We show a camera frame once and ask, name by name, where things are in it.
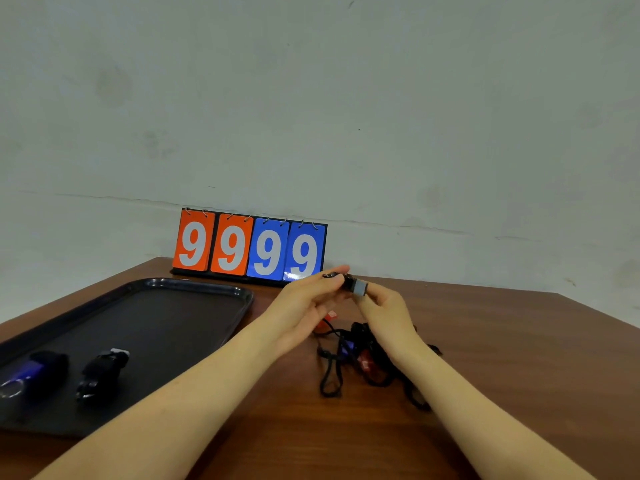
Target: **black scoreboard base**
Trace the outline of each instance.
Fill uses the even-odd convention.
[[[206,278],[209,280],[231,281],[233,283],[245,283],[247,285],[273,286],[276,288],[284,288],[284,286],[290,283],[288,281],[265,280],[263,278],[254,278],[252,276],[238,276],[235,274],[213,273],[212,271],[194,271],[192,269],[181,269],[179,267],[173,267],[171,269],[171,274],[177,274],[179,276],[188,276],[190,278]]]

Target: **white wall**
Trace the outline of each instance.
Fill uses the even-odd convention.
[[[640,325],[640,0],[0,0],[0,321],[183,204]]]

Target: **orange number card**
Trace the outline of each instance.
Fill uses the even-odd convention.
[[[213,212],[182,209],[173,267],[194,271],[207,270],[215,221],[216,215]]]
[[[245,274],[252,229],[253,217],[220,214],[211,260],[214,273]]]

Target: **white number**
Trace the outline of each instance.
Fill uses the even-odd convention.
[[[191,233],[196,231],[196,242],[191,241]],[[182,245],[186,251],[194,251],[193,256],[189,257],[188,254],[180,254],[180,263],[183,266],[195,266],[202,254],[204,253],[204,244],[207,241],[207,231],[204,229],[204,225],[199,222],[189,222],[182,231]]]
[[[305,242],[308,244],[309,250],[306,256],[302,256],[302,244]],[[300,234],[293,242],[292,254],[295,262],[298,264],[306,264],[306,266],[304,271],[300,271],[299,267],[292,267],[291,273],[298,275],[298,279],[311,276],[316,267],[316,259],[318,257],[318,249],[314,238],[309,234]]]
[[[267,239],[271,240],[270,251],[267,251],[265,247]],[[270,229],[263,231],[263,233],[258,236],[258,241],[255,243],[255,250],[258,252],[260,259],[268,259],[269,263],[267,266],[263,265],[261,262],[255,263],[253,265],[255,272],[263,276],[273,273],[278,266],[281,247],[282,243],[280,241],[280,236],[276,231]]]
[[[236,245],[231,247],[229,245],[229,240],[231,236],[236,235]],[[228,261],[227,258],[219,258],[218,264],[220,268],[225,271],[233,271],[242,261],[244,256],[244,232],[238,226],[229,226],[222,233],[222,237],[220,238],[220,247],[222,247],[222,252],[227,256],[233,255],[231,261]]]

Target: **forearm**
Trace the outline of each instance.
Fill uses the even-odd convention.
[[[37,476],[174,480],[187,476],[275,357],[254,323],[71,448]]]
[[[485,480],[593,478],[482,395],[419,338],[394,362]]]

